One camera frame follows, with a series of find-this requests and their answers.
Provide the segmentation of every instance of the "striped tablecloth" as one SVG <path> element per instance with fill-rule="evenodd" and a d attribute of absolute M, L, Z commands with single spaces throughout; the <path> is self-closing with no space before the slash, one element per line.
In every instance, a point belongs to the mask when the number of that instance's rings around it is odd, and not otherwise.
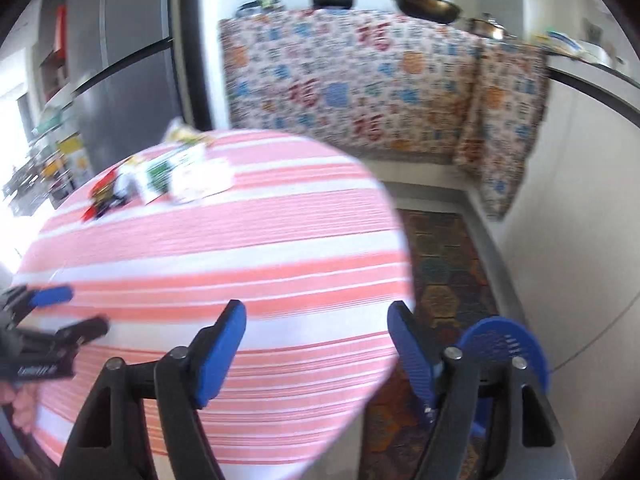
<path fill-rule="evenodd" d="M 75 290 L 38 325 L 98 313 L 112 323 L 79 353 L 73 380 L 41 389 L 34 434 L 56 462 L 109 357 L 158 359 L 213 324 L 229 299 L 247 307 L 246 334 L 200 417 L 230 480 L 299 476 L 395 362 L 386 310 L 413 299 L 406 240 L 382 185 L 356 159 L 306 137 L 212 135 L 208 155 L 234 167 L 231 190 L 185 205 L 133 201 L 83 223 L 89 182 L 24 256 L 16 283 Z M 171 478 L 158 412 L 146 402 L 158 473 Z"/>

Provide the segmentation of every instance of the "red object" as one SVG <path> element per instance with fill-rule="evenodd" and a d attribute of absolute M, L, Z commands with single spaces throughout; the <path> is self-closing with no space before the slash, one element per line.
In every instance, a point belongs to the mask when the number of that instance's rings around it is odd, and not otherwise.
<path fill-rule="evenodd" d="M 93 195 L 96 191 L 101 190 L 103 187 L 108 186 L 111 182 L 116 179 L 116 170 L 118 168 L 112 168 L 107 172 L 107 174 L 102 177 L 98 182 L 94 184 L 91 188 L 91 195 Z"/>
<path fill-rule="evenodd" d="M 96 208 L 95 205 L 92 205 L 89 209 L 87 209 L 84 214 L 82 215 L 82 221 L 86 222 L 87 220 L 91 220 L 92 218 L 95 218 L 96 214 L 98 213 L 98 209 Z"/>
<path fill-rule="evenodd" d="M 53 50 L 59 60 L 66 59 L 66 5 L 58 6 L 56 12 L 56 42 Z"/>

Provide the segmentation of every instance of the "patterned floor mat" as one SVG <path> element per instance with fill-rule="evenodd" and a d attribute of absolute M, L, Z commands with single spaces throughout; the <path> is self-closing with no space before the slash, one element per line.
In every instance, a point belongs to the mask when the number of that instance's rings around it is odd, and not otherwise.
<path fill-rule="evenodd" d="M 497 314 L 494 295 L 460 215 L 399 213 L 411 249 L 415 315 L 444 348 L 478 320 Z M 366 407 L 360 480 L 413 476 L 429 436 L 419 413 L 420 403 L 398 365 Z M 477 472 L 481 447 L 480 441 L 469 445 L 461 480 Z"/>

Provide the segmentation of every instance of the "refrigerator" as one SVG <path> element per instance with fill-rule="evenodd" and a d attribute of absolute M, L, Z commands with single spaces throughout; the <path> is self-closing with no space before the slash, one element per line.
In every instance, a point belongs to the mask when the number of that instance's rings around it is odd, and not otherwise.
<path fill-rule="evenodd" d="M 66 0 L 66 66 L 96 172 L 160 142 L 176 116 L 211 128 L 198 0 Z"/>

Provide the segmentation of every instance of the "stainless steel pot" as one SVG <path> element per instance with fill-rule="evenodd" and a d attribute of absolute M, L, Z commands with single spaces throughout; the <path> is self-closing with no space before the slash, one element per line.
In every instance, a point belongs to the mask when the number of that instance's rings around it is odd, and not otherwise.
<path fill-rule="evenodd" d="M 467 30 L 469 32 L 482 36 L 483 38 L 503 40 L 506 37 L 510 37 L 504 30 L 504 27 L 496 22 L 488 12 L 484 12 L 482 18 L 471 18 L 467 20 L 467 24 Z"/>

